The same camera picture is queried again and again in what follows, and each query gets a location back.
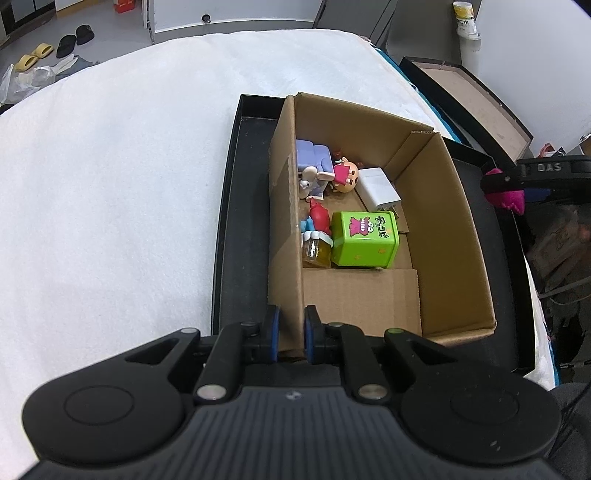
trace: green tin box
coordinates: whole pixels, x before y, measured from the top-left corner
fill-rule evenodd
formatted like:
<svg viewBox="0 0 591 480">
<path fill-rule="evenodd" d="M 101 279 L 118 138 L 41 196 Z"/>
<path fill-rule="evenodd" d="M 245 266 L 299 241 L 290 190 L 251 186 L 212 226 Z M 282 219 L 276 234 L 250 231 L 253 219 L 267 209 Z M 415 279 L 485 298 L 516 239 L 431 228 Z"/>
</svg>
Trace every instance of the green tin box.
<svg viewBox="0 0 591 480">
<path fill-rule="evenodd" d="M 340 267 L 392 265 L 400 238 L 393 212 L 335 212 L 332 261 Z"/>
</svg>

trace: yellow slipper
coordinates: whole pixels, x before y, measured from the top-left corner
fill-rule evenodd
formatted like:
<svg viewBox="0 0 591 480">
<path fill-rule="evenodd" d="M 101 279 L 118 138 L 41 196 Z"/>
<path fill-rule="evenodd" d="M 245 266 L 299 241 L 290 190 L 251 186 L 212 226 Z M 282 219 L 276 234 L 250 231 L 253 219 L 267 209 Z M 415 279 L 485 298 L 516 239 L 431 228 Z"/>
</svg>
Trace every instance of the yellow slipper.
<svg viewBox="0 0 591 480">
<path fill-rule="evenodd" d="M 42 43 L 35 50 L 33 50 L 33 53 L 31 53 L 31 55 L 33 55 L 34 57 L 37 57 L 38 59 L 44 59 L 52 51 L 53 51 L 53 47 L 51 45 L 49 45 L 48 43 Z"/>
<path fill-rule="evenodd" d="M 30 69 L 33 65 L 37 63 L 39 60 L 37 57 L 33 55 L 24 54 L 18 63 L 14 66 L 15 72 L 24 72 L 25 70 Z"/>
</svg>

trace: red box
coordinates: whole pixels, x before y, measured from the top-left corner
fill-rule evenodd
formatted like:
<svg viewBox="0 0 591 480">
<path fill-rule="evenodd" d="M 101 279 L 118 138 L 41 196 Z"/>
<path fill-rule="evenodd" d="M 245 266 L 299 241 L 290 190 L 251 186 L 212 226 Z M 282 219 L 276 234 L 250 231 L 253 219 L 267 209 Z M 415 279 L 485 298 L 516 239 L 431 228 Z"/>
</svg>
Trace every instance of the red box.
<svg viewBox="0 0 591 480">
<path fill-rule="evenodd" d="M 114 0 L 113 6 L 117 13 L 122 14 L 135 8 L 135 0 Z"/>
</svg>

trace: metal screw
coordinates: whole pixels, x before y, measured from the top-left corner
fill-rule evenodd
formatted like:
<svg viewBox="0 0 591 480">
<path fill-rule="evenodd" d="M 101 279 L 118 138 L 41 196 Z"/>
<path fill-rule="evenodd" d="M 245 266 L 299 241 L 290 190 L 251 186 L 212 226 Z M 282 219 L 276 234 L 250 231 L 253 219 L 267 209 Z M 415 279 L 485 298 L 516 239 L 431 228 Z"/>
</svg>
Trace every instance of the metal screw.
<svg viewBox="0 0 591 480">
<path fill-rule="evenodd" d="M 368 384 L 359 389 L 359 396 L 366 400 L 381 400 L 388 395 L 388 390 L 382 385 Z"/>
<path fill-rule="evenodd" d="M 204 400 L 220 400 L 226 396 L 226 389 L 221 385 L 210 384 L 199 387 L 197 396 Z"/>
</svg>

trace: white power adapter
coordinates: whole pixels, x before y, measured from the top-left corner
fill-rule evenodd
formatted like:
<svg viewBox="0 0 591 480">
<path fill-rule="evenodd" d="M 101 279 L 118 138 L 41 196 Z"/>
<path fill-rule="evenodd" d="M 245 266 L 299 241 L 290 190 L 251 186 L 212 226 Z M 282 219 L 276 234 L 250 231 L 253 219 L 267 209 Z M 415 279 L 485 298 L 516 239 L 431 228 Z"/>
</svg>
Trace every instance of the white power adapter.
<svg viewBox="0 0 591 480">
<path fill-rule="evenodd" d="M 355 187 L 368 212 L 379 212 L 401 202 L 400 196 L 381 168 L 362 168 Z"/>
</svg>

